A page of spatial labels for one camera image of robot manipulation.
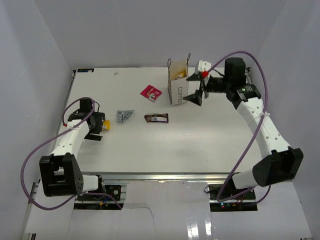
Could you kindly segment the yellow M&M's packet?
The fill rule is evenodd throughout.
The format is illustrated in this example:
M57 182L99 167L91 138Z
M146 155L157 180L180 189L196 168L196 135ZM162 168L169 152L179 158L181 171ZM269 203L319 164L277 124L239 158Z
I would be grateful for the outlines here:
M184 71L180 72L179 74L177 74L177 75L174 77L174 81L179 80L179 79L183 79L183 78L185 78L186 76L187 76L187 74L186 74L186 71L184 70Z

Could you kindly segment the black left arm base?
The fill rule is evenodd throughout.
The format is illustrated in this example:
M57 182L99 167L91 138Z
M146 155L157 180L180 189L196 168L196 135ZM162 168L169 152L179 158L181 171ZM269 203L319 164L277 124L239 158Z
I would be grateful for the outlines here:
M121 185L103 185L76 198L74 210L121 210L124 205Z

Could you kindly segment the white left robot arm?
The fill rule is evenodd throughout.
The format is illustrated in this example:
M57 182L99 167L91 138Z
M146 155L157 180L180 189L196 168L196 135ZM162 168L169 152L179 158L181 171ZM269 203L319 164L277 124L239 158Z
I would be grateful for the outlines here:
M77 155L84 140L100 142L106 120L103 112L94 110L95 101L89 97L79 100L79 109L70 114L66 133L48 156L41 157L39 168L45 196L71 196L88 192L94 199L105 196L106 187L98 175L84 175Z

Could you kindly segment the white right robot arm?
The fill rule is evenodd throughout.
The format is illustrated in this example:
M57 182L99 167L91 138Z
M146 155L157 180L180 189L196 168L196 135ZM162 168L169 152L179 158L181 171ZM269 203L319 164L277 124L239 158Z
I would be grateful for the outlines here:
M260 91L247 82L244 60L240 57L227 58L222 77L212 77L211 66L211 63L203 60L196 63L194 74L187 80L199 81L199 88L195 93L185 96L184 100L200 106L202 98L207 98L210 93L225 93L250 128L262 158L247 171L237 173L232 170L224 182L227 185L226 195L236 200L243 195L244 189L293 180L304 154L300 148L293 148L274 125L265 110L266 101L262 99Z

